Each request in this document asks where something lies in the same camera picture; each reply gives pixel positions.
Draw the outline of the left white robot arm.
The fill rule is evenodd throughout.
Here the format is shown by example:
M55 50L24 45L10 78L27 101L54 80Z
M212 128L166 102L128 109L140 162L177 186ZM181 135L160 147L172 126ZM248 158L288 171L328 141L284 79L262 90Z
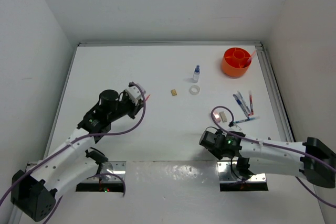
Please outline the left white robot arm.
M83 116L73 133L51 154L27 171L12 177L9 189L13 205L33 221L44 220L62 196L83 180L97 176L108 158L93 147L110 136L111 125L146 111L145 90L133 82L118 93L104 90L98 102Z

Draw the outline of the red pink barrel pen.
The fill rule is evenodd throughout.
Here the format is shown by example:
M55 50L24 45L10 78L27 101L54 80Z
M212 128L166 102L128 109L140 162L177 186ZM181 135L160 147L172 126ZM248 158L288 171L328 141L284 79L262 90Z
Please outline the red pink barrel pen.
M243 68L247 68L251 64L251 62L252 62L254 56L256 55L256 53L257 53L257 50L254 50L254 52L250 55L250 57L248 58L248 60L244 64Z

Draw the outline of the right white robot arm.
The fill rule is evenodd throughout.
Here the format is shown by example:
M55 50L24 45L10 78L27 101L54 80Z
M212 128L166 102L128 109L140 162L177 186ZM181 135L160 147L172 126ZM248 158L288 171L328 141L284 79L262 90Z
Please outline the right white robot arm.
M335 188L335 152L317 138L305 142L248 140L242 132L204 131L199 142L218 160L236 159L241 178L278 174L303 178L313 185Z

